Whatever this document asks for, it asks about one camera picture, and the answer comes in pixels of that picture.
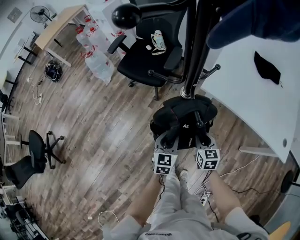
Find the black backpack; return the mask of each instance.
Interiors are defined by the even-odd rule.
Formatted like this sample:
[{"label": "black backpack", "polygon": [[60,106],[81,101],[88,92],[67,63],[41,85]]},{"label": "black backpack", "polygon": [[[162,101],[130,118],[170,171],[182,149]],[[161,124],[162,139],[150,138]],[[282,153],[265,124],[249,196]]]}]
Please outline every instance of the black backpack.
[{"label": "black backpack", "polygon": [[51,60],[45,66],[45,77],[50,79],[52,82],[57,83],[62,75],[62,69],[60,64]]},{"label": "black backpack", "polygon": [[[179,136],[178,150],[194,148],[196,135],[203,145],[210,145],[211,140],[207,133],[218,110],[209,98],[201,95],[195,95],[195,99],[173,97],[163,105],[164,107],[153,115],[150,124],[154,140],[167,132],[164,140],[167,146],[171,146]],[[204,123],[201,128],[196,126],[195,111],[199,112]]]}]

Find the black helmet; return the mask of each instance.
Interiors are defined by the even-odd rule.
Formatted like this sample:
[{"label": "black helmet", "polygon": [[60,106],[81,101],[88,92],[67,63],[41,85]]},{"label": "black helmet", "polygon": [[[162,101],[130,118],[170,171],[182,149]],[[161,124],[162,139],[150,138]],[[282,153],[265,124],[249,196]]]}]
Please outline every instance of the black helmet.
[{"label": "black helmet", "polygon": [[62,75],[60,64],[51,60],[45,66],[45,77],[57,83]]}]

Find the wooden floor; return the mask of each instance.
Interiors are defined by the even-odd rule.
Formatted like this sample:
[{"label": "wooden floor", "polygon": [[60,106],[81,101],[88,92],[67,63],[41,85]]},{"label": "wooden floor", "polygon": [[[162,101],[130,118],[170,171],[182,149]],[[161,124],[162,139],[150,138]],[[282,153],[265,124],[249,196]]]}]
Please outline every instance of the wooden floor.
[{"label": "wooden floor", "polygon": [[[67,163],[55,163],[55,170],[47,166],[44,174],[32,176],[21,194],[33,205],[39,224],[49,237],[98,240],[102,239],[99,213],[112,210],[122,219],[124,211],[151,177],[154,141],[150,120],[164,100],[180,94],[182,84],[162,87],[160,101],[152,99],[152,87],[137,84],[129,88],[128,80],[116,71],[106,86],[92,76],[80,57],[83,48],[75,39],[75,26],[67,26],[57,39],[64,48],[55,43],[51,48],[73,66],[63,66],[63,77],[58,83],[43,79],[38,88],[38,92],[43,93],[43,101],[41,105],[35,105],[31,83],[27,83],[26,78],[32,73],[31,78],[37,83],[50,57],[41,52],[37,66],[26,65],[13,95],[12,114],[20,116],[21,120],[19,124],[7,120],[7,132],[9,135],[22,134],[24,140],[31,129],[43,137],[49,130],[55,137],[66,137],[55,153]],[[119,61],[117,55],[111,58],[114,63]],[[211,132],[221,149],[218,171],[223,174],[256,157],[239,152],[239,146],[255,147],[264,143],[227,108],[216,101],[215,104],[219,112]],[[9,147],[13,162],[28,154],[27,147],[23,150],[17,146]],[[194,193],[203,180],[193,155],[194,151],[183,150],[178,158],[180,168],[189,170],[190,193]],[[260,192],[278,191],[284,174],[290,169],[296,171],[296,164],[290,157],[286,164],[278,158],[259,157],[246,168],[225,176],[224,180],[238,191],[250,187]],[[259,214],[262,223],[268,221],[283,199],[274,191],[260,195],[253,190],[238,194],[238,197],[245,212]],[[213,196],[210,199],[215,208]],[[210,219],[215,221],[208,205],[206,208]],[[100,221],[109,226],[116,224],[110,213],[103,214]]]}]

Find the black ball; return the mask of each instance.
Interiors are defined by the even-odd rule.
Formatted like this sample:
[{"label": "black ball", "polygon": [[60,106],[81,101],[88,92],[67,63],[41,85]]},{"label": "black ball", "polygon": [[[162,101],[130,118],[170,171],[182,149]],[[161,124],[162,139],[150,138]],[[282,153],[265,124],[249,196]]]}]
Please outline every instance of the black ball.
[{"label": "black ball", "polygon": [[118,28],[134,28],[141,20],[142,13],[138,6],[127,3],[117,7],[112,13],[112,22]]}]

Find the shoe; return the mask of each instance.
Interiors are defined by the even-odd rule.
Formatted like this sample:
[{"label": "shoe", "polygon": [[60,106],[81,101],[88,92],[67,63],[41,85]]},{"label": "shoe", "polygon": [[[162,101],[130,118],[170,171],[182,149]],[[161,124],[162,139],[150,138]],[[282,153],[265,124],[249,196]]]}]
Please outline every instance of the shoe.
[{"label": "shoe", "polygon": [[184,188],[187,188],[187,184],[188,184],[188,171],[186,169],[183,169],[180,172],[179,175],[179,181],[180,181],[180,185],[183,186]]}]

